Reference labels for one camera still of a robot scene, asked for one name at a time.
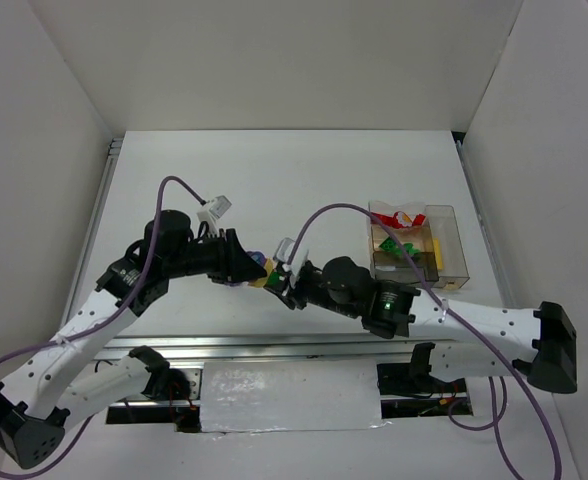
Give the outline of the purple round flower lego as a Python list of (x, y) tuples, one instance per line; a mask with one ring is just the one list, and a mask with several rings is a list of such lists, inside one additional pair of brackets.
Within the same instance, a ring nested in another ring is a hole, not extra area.
[[(257, 263), (259, 266), (261, 266), (263, 269), (266, 268), (266, 264), (267, 264), (267, 257), (260, 251), (249, 251), (248, 255), (250, 256), (250, 258)], [(258, 279), (258, 280), (251, 280), (247, 282), (248, 286), (252, 286), (255, 287), (257, 286), (260, 282), (262, 281), (262, 279)]]

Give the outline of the small green lego brick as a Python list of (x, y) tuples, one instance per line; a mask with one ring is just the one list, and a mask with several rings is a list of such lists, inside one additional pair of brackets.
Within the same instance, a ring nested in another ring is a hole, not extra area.
[(282, 283), (285, 280), (285, 276), (281, 273), (274, 271), (270, 274), (267, 284), (268, 285), (277, 285)]

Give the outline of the green square lego brick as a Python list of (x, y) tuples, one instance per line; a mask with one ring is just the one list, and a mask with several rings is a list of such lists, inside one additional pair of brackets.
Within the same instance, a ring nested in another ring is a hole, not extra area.
[(395, 239), (388, 236), (383, 242), (380, 243), (379, 249), (384, 252), (397, 254), (399, 252), (398, 245)]
[(402, 257), (404, 254), (413, 257), (416, 252), (417, 250), (414, 248), (414, 245), (411, 242), (403, 243), (401, 246), (395, 246), (395, 253), (400, 257)]

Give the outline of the red curved lego brick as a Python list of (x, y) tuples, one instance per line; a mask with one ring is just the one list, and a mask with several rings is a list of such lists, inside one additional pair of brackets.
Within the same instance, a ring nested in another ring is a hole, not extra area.
[(390, 216), (390, 215), (384, 215), (384, 214), (372, 212), (371, 215), (373, 217), (375, 217), (376, 219), (378, 219), (383, 225), (388, 226), (390, 228), (398, 229), (398, 228), (402, 227), (401, 223), (398, 220), (397, 213)]

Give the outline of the small red lego brick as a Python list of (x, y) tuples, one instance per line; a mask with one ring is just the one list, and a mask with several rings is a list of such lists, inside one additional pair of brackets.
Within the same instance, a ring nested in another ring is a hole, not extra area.
[(425, 221), (426, 217), (424, 214), (418, 214), (414, 217), (413, 221), (412, 221), (412, 225), (413, 226), (421, 226), (424, 221)]

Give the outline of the long yellow lego plate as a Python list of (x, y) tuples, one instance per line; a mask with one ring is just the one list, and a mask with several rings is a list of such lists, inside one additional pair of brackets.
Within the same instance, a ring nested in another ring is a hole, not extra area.
[(434, 251), (437, 270), (439, 272), (442, 272), (445, 270), (445, 258), (443, 255), (443, 249), (441, 246), (441, 242), (437, 237), (434, 237), (432, 239), (432, 242), (433, 242), (433, 251)]

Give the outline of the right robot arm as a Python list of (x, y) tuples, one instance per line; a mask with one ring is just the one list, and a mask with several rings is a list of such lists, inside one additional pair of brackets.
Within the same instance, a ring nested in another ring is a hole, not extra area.
[(532, 387), (557, 394), (578, 390), (577, 333), (564, 308), (544, 301), (535, 309), (505, 309), (431, 297), (342, 256), (298, 271), (283, 264), (265, 290), (291, 310), (309, 305), (358, 319), (385, 340), (417, 340), (410, 374), (442, 383), (465, 377), (522, 375)]

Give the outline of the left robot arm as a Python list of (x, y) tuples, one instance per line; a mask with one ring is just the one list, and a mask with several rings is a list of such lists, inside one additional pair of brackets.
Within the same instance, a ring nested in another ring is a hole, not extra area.
[(98, 279), (77, 314), (19, 369), (0, 381), (0, 448), (20, 468), (42, 464), (67, 430), (131, 395), (151, 400), (188, 398), (190, 383), (156, 350), (139, 346), (116, 364), (85, 378), (80, 373), (103, 347), (169, 290), (175, 278), (205, 275), (218, 284), (265, 277), (232, 229), (194, 236), (188, 215), (156, 214)]

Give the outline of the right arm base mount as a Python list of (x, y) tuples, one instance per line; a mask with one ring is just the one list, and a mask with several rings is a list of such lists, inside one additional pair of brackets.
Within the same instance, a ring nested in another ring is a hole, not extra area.
[(464, 379), (444, 382), (431, 375), (436, 344), (416, 345), (405, 363), (379, 363), (378, 389), (383, 419), (471, 415)]

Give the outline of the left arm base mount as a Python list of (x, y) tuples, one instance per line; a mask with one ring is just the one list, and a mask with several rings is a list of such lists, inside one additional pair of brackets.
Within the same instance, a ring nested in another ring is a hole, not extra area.
[(112, 426), (165, 425), (179, 433), (201, 432), (203, 368), (183, 368), (186, 380), (175, 381), (159, 398), (131, 395), (111, 404), (105, 423)]

